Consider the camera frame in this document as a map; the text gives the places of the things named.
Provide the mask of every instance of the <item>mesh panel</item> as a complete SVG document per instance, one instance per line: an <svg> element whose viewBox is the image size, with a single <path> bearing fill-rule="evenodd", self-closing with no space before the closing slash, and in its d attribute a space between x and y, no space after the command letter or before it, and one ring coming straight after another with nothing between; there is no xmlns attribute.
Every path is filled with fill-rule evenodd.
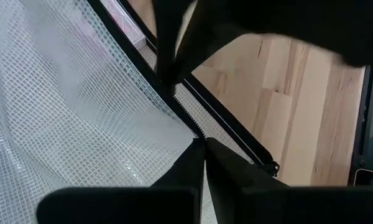
<svg viewBox="0 0 373 224"><path fill-rule="evenodd" d="M87 2L0 0L0 223L58 188L150 185L193 137Z"/></svg>
<svg viewBox="0 0 373 224"><path fill-rule="evenodd" d="M155 68L156 54L147 45L141 48L139 53L142 55L145 61L148 62L148 65L151 68Z"/></svg>

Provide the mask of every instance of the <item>wooden plank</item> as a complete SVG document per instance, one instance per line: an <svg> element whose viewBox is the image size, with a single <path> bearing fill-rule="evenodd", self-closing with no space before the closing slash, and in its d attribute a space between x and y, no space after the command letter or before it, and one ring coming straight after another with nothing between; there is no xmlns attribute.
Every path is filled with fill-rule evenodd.
<svg viewBox="0 0 373 224"><path fill-rule="evenodd" d="M279 170L279 179L282 179L283 172L287 169L285 159L288 151L290 135L292 134L293 122L296 114L297 103L301 92L303 77L306 69L306 62L310 53L310 47L301 42L293 41L290 47L289 62L287 67L285 79L285 94L292 96L292 108L290 110L290 119L288 121L288 128L285 137L285 144L283 145L282 157L279 161L282 167Z"/></svg>
<svg viewBox="0 0 373 224"><path fill-rule="evenodd" d="M308 54L301 88L285 145L280 180L289 185L310 185L315 161L331 54L312 48Z"/></svg>
<svg viewBox="0 0 373 224"><path fill-rule="evenodd" d="M265 68L263 87L285 94L286 78L289 61L295 55L290 55L293 40L288 37L271 36L268 61Z"/></svg>
<svg viewBox="0 0 373 224"><path fill-rule="evenodd" d="M218 99L250 131L258 109L269 44L265 37L243 35L204 63L205 67L224 75L223 84L217 87L220 92Z"/></svg>
<svg viewBox="0 0 373 224"><path fill-rule="evenodd" d="M332 64L326 90L312 185L346 185L364 70Z"/></svg>
<svg viewBox="0 0 373 224"><path fill-rule="evenodd" d="M261 90L252 133L275 161L282 158L291 108L291 96L266 88Z"/></svg>

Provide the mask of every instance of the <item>reinforced plastic sheeting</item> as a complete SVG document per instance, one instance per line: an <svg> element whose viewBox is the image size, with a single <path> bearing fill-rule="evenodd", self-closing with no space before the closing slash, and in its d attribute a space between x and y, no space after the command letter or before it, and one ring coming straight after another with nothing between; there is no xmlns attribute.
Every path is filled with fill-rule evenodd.
<svg viewBox="0 0 373 224"><path fill-rule="evenodd" d="M176 97L248 159L184 86ZM150 186L194 137L87 1L0 0L0 224L36 223L60 188ZM206 180L202 223L216 223Z"/></svg>

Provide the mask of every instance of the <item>black metal frame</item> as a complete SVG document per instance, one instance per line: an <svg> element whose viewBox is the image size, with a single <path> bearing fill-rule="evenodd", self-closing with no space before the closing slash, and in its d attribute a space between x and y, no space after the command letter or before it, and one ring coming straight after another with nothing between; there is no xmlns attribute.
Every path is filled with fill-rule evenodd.
<svg viewBox="0 0 373 224"><path fill-rule="evenodd" d="M359 105L354 149L348 184L353 185L356 171L366 168L366 152L369 146L370 125L373 110L373 65L367 66L364 72L361 103Z"/></svg>

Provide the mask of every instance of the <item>zipper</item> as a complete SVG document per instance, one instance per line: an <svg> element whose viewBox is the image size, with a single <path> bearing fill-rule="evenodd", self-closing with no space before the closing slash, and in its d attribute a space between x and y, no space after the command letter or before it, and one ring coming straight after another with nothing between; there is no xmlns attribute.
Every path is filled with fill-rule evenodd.
<svg viewBox="0 0 373 224"><path fill-rule="evenodd" d="M112 18L108 10L102 5L100 0L88 0L88 3L97 13L98 17L107 28L113 39L121 46L122 50L129 57L131 62L140 71L141 75L148 81L156 93L164 100L164 102L173 110L173 112L199 137L206 139L206 134L203 129L191 116L188 110L180 103L177 97L167 91L165 85L158 78L154 70L145 61L142 55L134 47L123 30L118 26Z"/></svg>

